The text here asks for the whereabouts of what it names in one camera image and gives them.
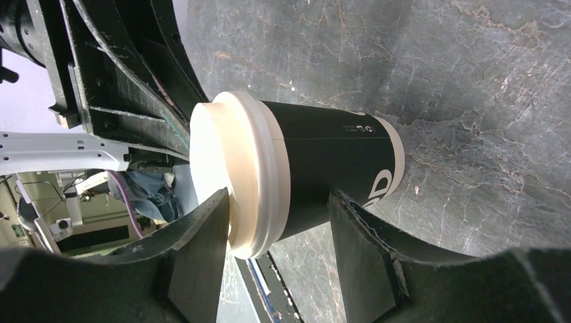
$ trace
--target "stone countertop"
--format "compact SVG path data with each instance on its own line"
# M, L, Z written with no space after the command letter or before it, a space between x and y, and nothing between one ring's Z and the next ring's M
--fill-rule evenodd
M389 223L476 256L571 245L569 0L199 0L187 26L210 98L246 90L393 124L405 177L371 208ZM294 297L316 275L335 274L326 230L273 247L280 270L292 269L283 275ZM338 282L329 282L327 296L314 297L332 297L319 309L330 320L308 322L344 320ZM314 317L321 306L298 305Z

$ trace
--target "black paper cup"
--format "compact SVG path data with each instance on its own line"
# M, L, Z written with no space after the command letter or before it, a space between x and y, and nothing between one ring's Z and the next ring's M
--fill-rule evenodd
M332 189L363 206L378 202L399 185L405 165L400 137L383 119L245 92L195 106L189 160L199 203L228 187L228 240L239 258L328 221Z

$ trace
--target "bolt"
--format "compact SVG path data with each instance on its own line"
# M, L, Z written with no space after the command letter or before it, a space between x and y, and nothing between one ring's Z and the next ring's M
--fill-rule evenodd
M103 87L103 85L105 85L105 80L98 77L95 79L95 85L97 85L97 87Z
M115 122L111 119L107 119L103 122L103 129L112 130L115 127Z

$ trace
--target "white wall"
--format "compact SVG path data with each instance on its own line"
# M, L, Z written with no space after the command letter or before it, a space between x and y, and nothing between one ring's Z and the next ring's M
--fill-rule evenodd
M55 103L46 69L7 50L3 66L20 75L18 82L0 84L0 131L15 133L82 133L81 126L67 130L48 110Z

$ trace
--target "white plastic lid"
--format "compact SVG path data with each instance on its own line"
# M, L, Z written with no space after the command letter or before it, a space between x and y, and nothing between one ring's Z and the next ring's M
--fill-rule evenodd
M277 241L290 210L290 165L281 129L264 103L223 92L191 117L190 166L198 202L230 192L234 256L255 258Z

